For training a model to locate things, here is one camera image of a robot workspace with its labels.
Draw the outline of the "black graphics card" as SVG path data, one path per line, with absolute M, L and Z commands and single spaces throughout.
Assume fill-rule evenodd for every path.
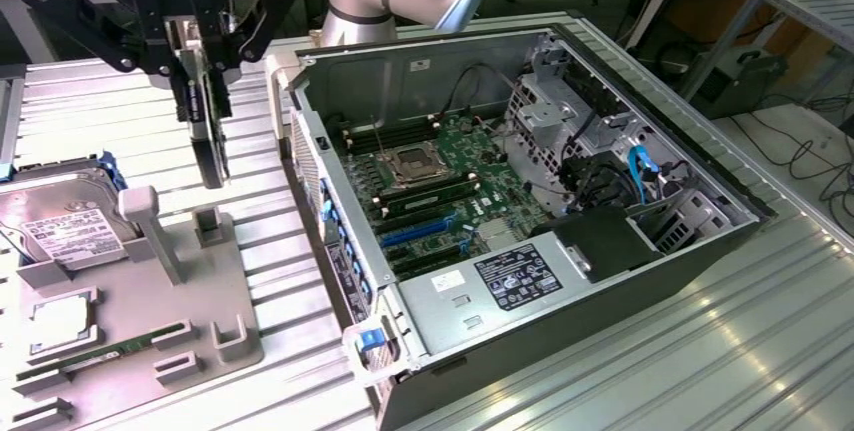
M 193 21 L 171 20 L 168 30 L 176 60 L 169 79 L 176 115 L 187 125 L 203 185 L 216 189 L 229 179 L 221 129 L 221 119 L 231 116 L 227 71 L 208 63 Z

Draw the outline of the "blue disk caddy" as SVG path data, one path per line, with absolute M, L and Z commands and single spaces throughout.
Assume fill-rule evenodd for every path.
M 15 168 L 0 165 L 0 191 L 11 192 L 49 185 L 93 184 L 116 195 L 127 188 L 113 154 L 103 151 L 73 159 L 41 162 Z

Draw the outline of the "CPU socket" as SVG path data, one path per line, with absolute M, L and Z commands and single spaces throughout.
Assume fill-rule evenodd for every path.
M 392 186 L 396 188 L 411 187 L 448 173 L 444 160 L 431 141 L 380 151 L 376 161 L 387 169 Z

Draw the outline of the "silver hard disk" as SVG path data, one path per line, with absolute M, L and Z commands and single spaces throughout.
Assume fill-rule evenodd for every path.
M 117 210 L 121 179 L 96 159 L 20 169 L 0 178 L 0 237 L 28 264 L 77 271 L 125 256 L 140 236 Z

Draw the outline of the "blue expansion slot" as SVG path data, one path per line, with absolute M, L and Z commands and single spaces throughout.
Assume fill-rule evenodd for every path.
M 420 239 L 436 233 L 446 232 L 454 224 L 455 217 L 447 216 L 427 224 L 418 225 L 408 230 L 396 231 L 388 236 L 383 237 L 379 244 L 381 248 L 387 248 L 412 240 Z

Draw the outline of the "black expansion slot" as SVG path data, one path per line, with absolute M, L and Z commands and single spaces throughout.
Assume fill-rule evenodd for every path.
M 462 241 L 424 255 L 394 263 L 391 269 L 398 275 L 418 274 L 455 263 L 468 256 L 470 244 L 467 241 Z

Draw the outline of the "grey parts rack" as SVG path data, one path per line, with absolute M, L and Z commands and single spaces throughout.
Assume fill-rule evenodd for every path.
M 153 188 L 119 193 L 117 210 L 141 234 L 125 256 L 77 271 L 56 262 L 17 268 L 20 286 L 0 335 L 0 431 L 83 431 L 112 417 L 260 362 L 260 344 L 231 217 L 213 208 L 171 225 L 159 220 Z M 60 298 L 89 301 L 88 331 L 31 353 L 33 307 Z M 24 381 L 15 374 L 179 322 L 191 331 L 156 338 L 137 353 Z

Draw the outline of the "small silver chipset heatsink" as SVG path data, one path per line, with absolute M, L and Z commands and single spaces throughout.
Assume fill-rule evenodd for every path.
M 478 230 L 478 236 L 491 251 L 511 246 L 523 240 L 512 230 L 487 231 L 483 229 Z

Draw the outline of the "silver CPU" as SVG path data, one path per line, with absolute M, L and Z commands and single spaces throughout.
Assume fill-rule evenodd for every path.
M 89 301 L 80 295 L 37 304 L 29 326 L 31 353 L 77 341 L 89 328 L 88 313 Z

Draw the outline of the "loose green RAM stick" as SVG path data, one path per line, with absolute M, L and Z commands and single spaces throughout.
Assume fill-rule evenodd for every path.
M 29 369 L 15 374 L 15 380 L 24 381 L 52 371 L 69 372 L 83 369 L 87 366 L 97 365 L 112 359 L 121 358 L 151 348 L 153 346 L 156 338 L 163 338 L 172 333 L 191 330 L 192 324 L 189 322 L 179 322 L 177 324 L 156 328 L 153 331 L 149 331 L 148 333 L 123 340 L 115 344 L 103 346 L 76 356 L 59 358 L 49 363 L 44 363 L 39 366 L 31 367 Z

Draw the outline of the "silver power supply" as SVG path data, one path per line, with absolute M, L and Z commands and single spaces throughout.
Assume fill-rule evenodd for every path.
M 460 351 L 590 295 L 590 270 L 579 249 L 547 232 L 403 282 L 427 354 Z

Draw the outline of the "blue case latch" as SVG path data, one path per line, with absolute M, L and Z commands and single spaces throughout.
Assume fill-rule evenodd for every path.
M 380 328 L 359 331 L 355 338 L 355 349 L 363 354 L 381 348 L 387 343 L 385 332 Z

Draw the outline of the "black box on floor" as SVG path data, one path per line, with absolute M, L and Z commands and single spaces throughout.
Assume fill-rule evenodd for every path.
M 732 47 L 716 61 L 691 103 L 708 120 L 747 113 L 786 71 L 782 55 L 755 45 Z

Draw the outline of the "open black PC case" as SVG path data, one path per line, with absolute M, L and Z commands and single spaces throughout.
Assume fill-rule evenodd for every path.
M 264 67 L 271 111 L 287 132 L 288 179 L 343 353 L 379 431 L 398 431 L 675 295 L 774 217 L 767 199 L 726 162 L 726 146 L 704 130 L 699 114 L 580 17 L 534 16 L 451 35 L 414 33 L 385 43 L 297 44 L 271 52 Z M 474 116 L 507 135 L 508 100 L 530 73 L 607 87 L 638 120 L 616 152 L 564 164 L 560 182 L 571 195 L 554 206 L 526 182 L 548 221 L 600 206 L 623 208 L 663 257 L 590 282 L 590 295 L 507 333 L 431 356 L 400 294 L 410 279 L 395 277 L 381 256 L 327 127 Z M 542 224 L 522 241 L 547 233 Z M 387 343 L 360 354 L 356 333 L 375 328 L 385 332 Z

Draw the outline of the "grey metal shelf frame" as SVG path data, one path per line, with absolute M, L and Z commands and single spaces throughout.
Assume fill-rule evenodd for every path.
M 825 42 L 812 50 L 811 57 L 806 56 L 807 49 L 802 46 L 804 43 L 802 39 L 794 41 L 794 47 L 786 52 L 774 53 L 766 49 L 766 44 L 784 21 L 795 22 L 795 30 L 804 31 Z M 679 88 L 679 95 L 686 101 L 691 103 L 704 78 L 724 52 L 732 47 L 744 45 L 759 46 L 770 53 L 786 58 L 787 71 L 766 93 L 784 84 L 795 83 L 806 73 L 806 66 L 818 63 L 831 47 L 842 50 L 841 62 L 825 72 L 819 83 L 810 86 L 806 91 L 806 97 L 812 98 L 834 74 L 854 62 L 854 0 L 746 0 L 711 49 L 700 55 L 686 75 Z

